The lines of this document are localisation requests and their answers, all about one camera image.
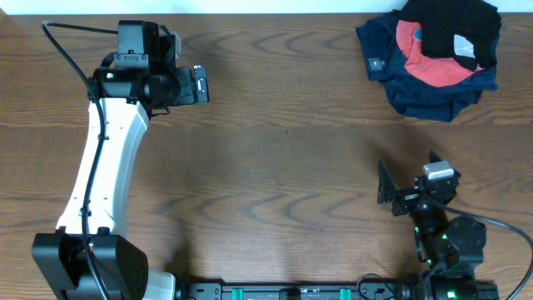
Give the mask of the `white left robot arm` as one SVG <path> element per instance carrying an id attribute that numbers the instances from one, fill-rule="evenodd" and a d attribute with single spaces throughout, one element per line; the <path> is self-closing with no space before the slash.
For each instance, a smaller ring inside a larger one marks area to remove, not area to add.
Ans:
<path id="1" fill-rule="evenodd" d="M 127 200 L 152 111 L 208 103 L 206 69 L 101 66 L 90 82 L 98 99 L 74 189 L 55 231 L 35 236 L 32 258 L 58 299 L 184 299 L 185 285 L 127 240 Z"/>

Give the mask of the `black polo shirt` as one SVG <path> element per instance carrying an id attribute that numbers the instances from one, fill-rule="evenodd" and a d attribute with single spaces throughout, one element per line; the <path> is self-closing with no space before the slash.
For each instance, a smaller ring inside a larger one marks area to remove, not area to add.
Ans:
<path id="1" fill-rule="evenodd" d="M 452 58 L 471 71 L 497 64 L 497 7 L 482 0 L 409 0 L 400 20 L 421 25 L 421 51 L 429 58 Z"/>

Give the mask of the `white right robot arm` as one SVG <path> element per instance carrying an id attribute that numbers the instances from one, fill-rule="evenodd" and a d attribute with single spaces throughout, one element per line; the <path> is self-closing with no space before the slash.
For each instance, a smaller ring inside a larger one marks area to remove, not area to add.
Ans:
<path id="1" fill-rule="evenodd" d="M 395 287 L 397 299 L 479 299 L 475 268 L 483 263 L 486 226 L 473 217 L 449 219 L 445 210 L 456 196 L 461 174 L 434 152 L 412 187 L 400 189 L 383 161 L 378 163 L 379 204 L 414 223 L 416 255 L 428 270 Z"/>

